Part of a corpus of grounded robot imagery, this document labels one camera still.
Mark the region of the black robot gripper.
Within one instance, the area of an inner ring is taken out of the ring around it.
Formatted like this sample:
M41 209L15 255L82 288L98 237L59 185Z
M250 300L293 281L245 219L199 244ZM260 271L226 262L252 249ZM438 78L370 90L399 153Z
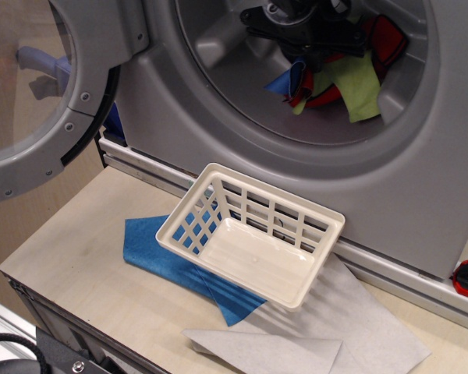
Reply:
M362 58L365 32L348 20L350 1L266 1L244 9L240 21L249 35L276 41L286 56L306 56L311 72L321 72L334 53Z

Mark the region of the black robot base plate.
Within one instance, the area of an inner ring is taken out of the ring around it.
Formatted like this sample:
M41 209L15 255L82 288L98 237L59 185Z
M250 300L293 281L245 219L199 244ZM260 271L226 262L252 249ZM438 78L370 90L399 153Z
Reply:
M98 363L87 350L74 351L39 328L35 343L13 333L0 333L0 343L18 344L34 356L0 360L0 373L125 373L112 359Z

